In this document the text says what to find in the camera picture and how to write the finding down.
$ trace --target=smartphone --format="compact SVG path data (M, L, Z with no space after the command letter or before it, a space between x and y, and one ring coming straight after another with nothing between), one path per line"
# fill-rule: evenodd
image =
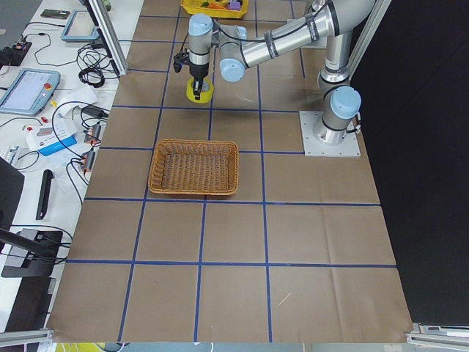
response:
M70 11L44 9L41 17L66 20L70 16Z

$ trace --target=white cable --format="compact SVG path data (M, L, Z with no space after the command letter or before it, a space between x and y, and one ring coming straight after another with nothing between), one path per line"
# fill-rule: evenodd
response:
M101 348L101 346L99 346L97 343L95 343L95 346L102 352L106 352L106 350L103 350L103 348ZM123 343L122 346L120 346L120 349L117 350L116 352L121 352L125 347L125 344Z

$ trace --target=black cable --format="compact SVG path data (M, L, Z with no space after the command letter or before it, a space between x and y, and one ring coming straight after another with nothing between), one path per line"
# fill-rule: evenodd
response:
M316 18L316 16L318 16L319 13L320 13L326 6L328 6L331 2L332 2L332 0L327 0L327 1L320 7L320 9L317 10L317 11L314 13L313 17Z
M77 164L79 166L83 166L81 161L76 159L76 158L73 158L72 160L70 160L70 163L72 164L72 169L75 170L76 174L81 178L81 180L84 182L84 184L88 186L89 185L88 180L86 178L84 178L84 175L82 176L80 174L80 172L74 167L75 164Z
M263 39L243 39L243 38L236 38L236 37L233 37L231 35L229 35L228 33L226 33L222 28L221 26L218 26L218 30L223 33L225 36L227 36L229 39L233 39L233 40L237 40L239 42L245 42L245 43L265 43L265 40Z
M47 227L49 229L60 230L65 232L65 234L70 237L70 240L73 239L73 236L67 230L62 229L61 227L52 226L52 225L31 225L31 224L12 224L11 227Z
M329 5L329 3L330 3L331 1L332 1L332 0L328 0L327 2L325 2L324 5L322 5L321 8L320 8L319 10L317 10L317 11L313 14L313 18L316 18L316 16L317 16L327 5ZM308 23L305 22L305 23L303 23L301 26L292 29L290 32L287 32L287 33L285 33L285 34L279 35L278 37L273 37L272 40L278 40L278 39L281 39L281 38L288 37L289 35L298 32L300 29L302 29L303 27L305 27L305 26L307 26L307 25L308 25ZM218 26L218 29L220 30L221 33L223 33L223 34L224 34L225 36L227 36L229 39L238 40L238 41L240 41L240 42L246 42L246 43L265 43L265 40L263 40L263 39L243 39L243 38L236 38L236 37L233 37L233 36L229 35L228 33L226 33L226 32L221 28L221 26Z
M40 62L39 59L37 58L37 54L44 50L45 48L48 48L49 46L51 46L52 42L51 42L51 36L47 33L31 33L31 34L28 34L24 37L24 40L26 40L27 37L29 37L30 35L39 35L39 36L47 36L48 40L49 40L49 44L47 45L44 45L42 48L39 48L37 49L35 52L34 52L34 58L36 59L36 62L37 64L39 65L44 65L44 66L54 66L54 67L61 67L61 66L65 66L65 65L70 65L70 64L74 64L76 63L76 59L73 60L73 61L69 61L69 62L65 62L63 64L50 64L50 63L45 63L45 62Z
M180 53L182 53L184 51L185 41L188 39L188 36L189 36L189 32L186 33L186 35L184 37L184 40L182 41L181 49L179 49Z
M105 73L114 73L111 61L104 64L108 55L98 50L103 48L93 48L91 44L86 44L77 51L77 64L81 71L78 77L83 83L101 87L106 79L119 79L119 76L106 77Z
M37 261L43 262L43 263L49 263L49 264L53 263L54 265L63 263L65 260L67 260L67 257L63 257L63 258L43 257L43 256L40 256L36 253L33 254L34 255L33 257L22 257L20 255L5 254L5 253L0 253L0 255L5 255L7 257L21 258L21 259L26 259L26 260L37 260Z
M61 247L65 247L65 248L69 248L67 247L68 244L71 244L71 242L57 242L57 241L54 241L54 240L51 240L50 238L46 238L44 239L44 241L49 241L49 242L52 242L52 243L55 243L55 244L59 244Z
M78 188L76 187L76 184L73 182L73 179L72 179L72 176L70 176L70 173L68 171L68 166L72 165L72 161L69 161L69 163L65 166L65 171L67 172L67 176L68 176L68 179L70 180L70 182L72 183L72 186L73 188L75 189L77 195L78 195L78 198L80 199L80 203L83 204L83 199L81 198L81 195L80 195L80 191L78 190Z
M18 171L23 171L23 170L29 169L30 167L32 167L33 165L35 165L37 163L37 161L39 160L39 157L40 157L40 153L37 150L32 150L31 152L28 152L28 153L20 156L18 158L18 160L24 158L25 156L31 155L31 154L36 154L36 160L34 160L33 163L29 166L21 167L20 169L17 169Z
M83 119L81 121L81 126L83 128L91 128L91 126L88 125L88 123L87 123L87 121L90 121L90 120L97 120L98 122L104 122L104 123L108 122L107 117L101 117L101 118L99 118L99 117L88 117L87 119Z
M80 106L74 106L73 109L72 109L72 121L74 121L74 118L75 118L75 110L78 109Z
M98 346L98 348L99 348L102 352L119 352L119 351L121 351L121 348L124 348L124 347L126 347L126 346L129 346L129 344L130 344L129 342L124 343L124 344L120 344L120 343L118 343L118 342L115 342L115 343L116 343L116 345L119 346L119 348L116 349L116 350L108 350L108 349L106 349L106 348L104 348L104 347L100 347L100 346Z
M55 26L55 27L62 27L62 28L65 28L65 25L64 24L55 24L55 23L47 23L47 22L29 22L27 23L24 28L26 28L27 26L29 26L30 24L46 24L48 26Z
M101 139L97 138L96 136L93 136L92 134L87 133L87 131L83 131L83 132L85 133L85 136L88 136L91 139L90 144L93 147L101 143Z
M70 152L72 152L73 154L75 154L76 156L78 156L80 159L82 159L83 157L80 155L80 154L77 154L75 153L73 150L71 150L69 147L67 147L67 145L65 145L65 143L59 138L59 136L57 135L57 131L53 125L53 119L54 117L56 116L56 113L58 112L58 110L64 106L64 105L67 105L67 104L70 104L70 103L84 103L82 101L67 101L65 103L62 103L60 104L59 106L56 107L56 109L53 111L52 113L52 118L51 118L51 125L52 125L52 131L53 131L53 134L54 136L57 138L57 140L60 142L60 144L67 150L69 150Z
M36 121L38 121L38 123L39 123L41 126L43 126L43 123L42 123L39 119L37 119L36 117L14 117L14 118L12 118L12 119L6 121L5 123L1 124L1 125L0 125L0 128L2 128L2 127L5 126L6 124L8 124L8 123L10 123L10 122L12 122L12 121L15 121L15 120L36 120Z

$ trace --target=yellow object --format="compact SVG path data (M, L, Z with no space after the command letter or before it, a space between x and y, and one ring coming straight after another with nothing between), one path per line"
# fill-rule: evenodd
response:
M208 103L213 96L213 84L207 79L204 79L204 86L202 87L202 92L200 93L200 100L196 100L196 96L193 94L192 90L192 82L193 78L188 81L188 85L186 87L185 94L187 95L188 99L193 103L198 104L205 104Z
M200 7L201 0L181 0L181 6L189 14L195 15L196 13L204 13L213 18L242 18L248 12L248 0L243 0L241 10L228 10L228 9L210 9L208 7Z
M101 348L105 347L104 342L97 344L94 343L58 343L56 347L56 352L100 352L101 350L96 346Z

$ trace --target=black backdrop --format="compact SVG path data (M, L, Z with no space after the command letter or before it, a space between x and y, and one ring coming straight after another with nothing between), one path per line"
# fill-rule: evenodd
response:
M469 326L469 1L394 0L352 78L412 319Z

